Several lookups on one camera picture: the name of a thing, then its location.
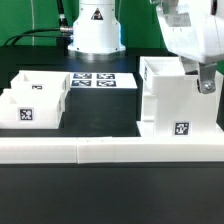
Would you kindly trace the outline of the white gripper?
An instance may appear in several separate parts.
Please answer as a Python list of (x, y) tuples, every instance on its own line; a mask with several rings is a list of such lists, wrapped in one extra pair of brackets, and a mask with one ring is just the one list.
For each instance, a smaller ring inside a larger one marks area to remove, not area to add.
[(216, 63), (224, 60), (224, 0), (151, 0), (169, 52), (200, 62), (199, 90), (216, 90)]

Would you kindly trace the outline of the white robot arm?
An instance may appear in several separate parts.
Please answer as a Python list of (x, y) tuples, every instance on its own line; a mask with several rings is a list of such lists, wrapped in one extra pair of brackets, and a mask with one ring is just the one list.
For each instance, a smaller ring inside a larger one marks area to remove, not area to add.
[[(149, 0), (156, 6), (168, 51), (179, 56), (187, 72), (198, 73), (199, 90), (216, 90), (215, 72), (224, 60), (224, 0)], [(104, 60), (121, 54), (121, 25), (115, 0), (79, 0), (79, 16), (72, 27), (71, 55)]]

